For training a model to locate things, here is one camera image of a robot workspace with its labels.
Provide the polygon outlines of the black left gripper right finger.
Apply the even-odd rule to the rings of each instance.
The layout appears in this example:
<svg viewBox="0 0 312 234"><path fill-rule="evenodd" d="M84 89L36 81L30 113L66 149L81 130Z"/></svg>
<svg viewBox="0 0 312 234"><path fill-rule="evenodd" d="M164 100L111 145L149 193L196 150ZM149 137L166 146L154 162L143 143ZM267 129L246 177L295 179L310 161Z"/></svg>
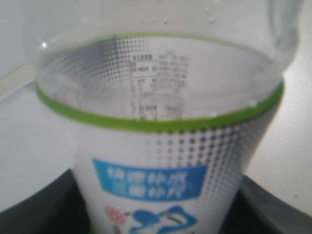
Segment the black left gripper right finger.
<svg viewBox="0 0 312 234"><path fill-rule="evenodd" d="M222 234L310 234L312 217L243 178L222 225Z"/></svg>

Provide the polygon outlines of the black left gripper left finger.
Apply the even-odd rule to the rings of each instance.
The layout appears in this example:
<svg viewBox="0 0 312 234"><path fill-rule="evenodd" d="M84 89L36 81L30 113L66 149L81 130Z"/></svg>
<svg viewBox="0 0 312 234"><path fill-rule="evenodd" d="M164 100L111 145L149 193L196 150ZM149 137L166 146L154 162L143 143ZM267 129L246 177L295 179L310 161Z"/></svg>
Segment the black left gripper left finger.
<svg viewBox="0 0 312 234"><path fill-rule="evenodd" d="M85 202L70 169L0 213L2 234L89 234Z"/></svg>

